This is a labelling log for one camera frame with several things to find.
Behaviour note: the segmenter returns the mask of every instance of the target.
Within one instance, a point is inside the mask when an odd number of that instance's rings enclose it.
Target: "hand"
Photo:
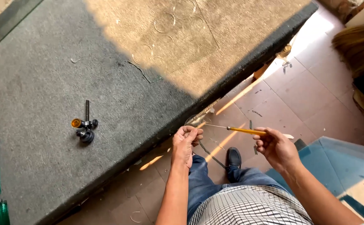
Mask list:
[[[173,151],[171,165],[182,163],[188,168],[192,166],[192,148],[199,144],[203,139],[202,129],[196,129],[192,126],[182,126],[172,139]]]
[[[295,145],[281,132],[268,127],[258,127],[255,130],[267,132],[267,135],[253,137],[256,140],[255,148],[276,171],[289,172],[302,165]]]

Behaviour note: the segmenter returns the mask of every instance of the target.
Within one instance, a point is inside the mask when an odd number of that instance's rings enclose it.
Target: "black shoe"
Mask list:
[[[230,147],[226,153],[228,155],[228,166],[237,166],[240,168],[242,157],[240,157],[239,150],[235,147]]]

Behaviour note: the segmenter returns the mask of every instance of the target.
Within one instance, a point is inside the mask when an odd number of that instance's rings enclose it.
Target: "jeans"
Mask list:
[[[189,170],[188,223],[202,202],[227,187],[267,185],[286,191],[274,179],[265,175],[257,168],[239,169],[237,166],[228,166],[226,170],[228,172],[228,180],[231,183],[216,185],[208,177],[206,160],[199,155],[193,156],[192,167]]]

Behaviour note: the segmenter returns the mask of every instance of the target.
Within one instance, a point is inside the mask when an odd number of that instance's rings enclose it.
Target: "broom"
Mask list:
[[[332,39],[332,46],[353,71],[353,78],[364,74],[364,24],[340,31]]]

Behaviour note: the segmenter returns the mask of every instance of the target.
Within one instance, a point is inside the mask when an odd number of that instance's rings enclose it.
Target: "person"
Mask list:
[[[207,162],[192,155],[203,130],[183,126],[173,137],[171,169],[156,225],[322,224],[359,225],[364,221],[335,198],[301,163],[295,145],[281,132],[256,128],[255,148],[278,171],[296,197],[256,168],[241,169],[229,148],[228,180],[215,185]]]

